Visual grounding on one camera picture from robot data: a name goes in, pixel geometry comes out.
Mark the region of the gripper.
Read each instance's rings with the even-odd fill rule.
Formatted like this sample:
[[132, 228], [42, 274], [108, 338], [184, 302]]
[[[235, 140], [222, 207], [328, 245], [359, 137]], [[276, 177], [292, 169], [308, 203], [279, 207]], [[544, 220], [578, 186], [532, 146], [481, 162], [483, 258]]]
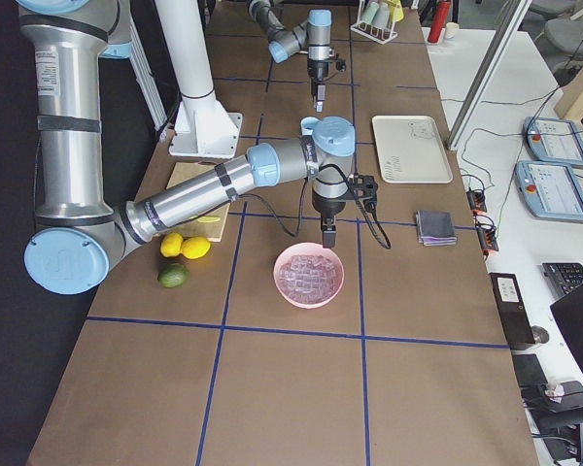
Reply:
[[312, 189], [312, 205], [320, 214], [322, 244], [325, 249], [332, 249], [336, 243], [336, 216], [345, 208], [347, 191], [339, 195], [325, 196], [315, 188]]
[[326, 100], [326, 85], [331, 59], [330, 45], [310, 45], [307, 54], [307, 73], [312, 82], [313, 107], [321, 112]]

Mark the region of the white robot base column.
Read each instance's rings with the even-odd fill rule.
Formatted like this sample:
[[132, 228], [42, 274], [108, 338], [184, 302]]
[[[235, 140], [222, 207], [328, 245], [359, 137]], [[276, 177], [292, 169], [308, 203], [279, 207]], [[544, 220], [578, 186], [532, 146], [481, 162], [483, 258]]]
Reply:
[[216, 96], [197, 3], [160, 0], [155, 6], [182, 98], [170, 153], [233, 157], [242, 115], [228, 112]]

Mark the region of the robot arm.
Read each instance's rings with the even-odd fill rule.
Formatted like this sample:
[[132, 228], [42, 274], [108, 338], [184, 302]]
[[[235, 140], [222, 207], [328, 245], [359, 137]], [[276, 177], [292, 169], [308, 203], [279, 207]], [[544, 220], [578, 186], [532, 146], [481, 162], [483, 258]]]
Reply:
[[321, 113], [326, 100], [326, 82], [331, 78], [330, 66], [337, 71], [346, 68], [345, 61], [331, 47], [331, 10], [311, 10], [304, 21], [288, 29], [274, 12], [278, 4], [279, 1], [249, 1], [248, 13], [266, 35], [268, 50], [276, 63], [302, 51], [306, 53], [313, 107]]
[[189, 154], [213, 169], [140, 202], [109, 206], [103, 195], [99, 59], [131, 49], [126, 1], [22, 1], [21, 32], [35, 49], [44, 201], [40, 230], [26, 246], [31, 279], [57, 294], [99, 285], [153, 236], [197, 219], [249, 191], [296, 180], [311, 183], [322, 243], [335, 243], [335, 219], [355, 192], [350, 177], [356, 132], [342, 117], [317, 121], [307, 135], [235, 152], [241, 116], [216, 97], [198, 7], [155, 5], [178, 81], [179, 120]]

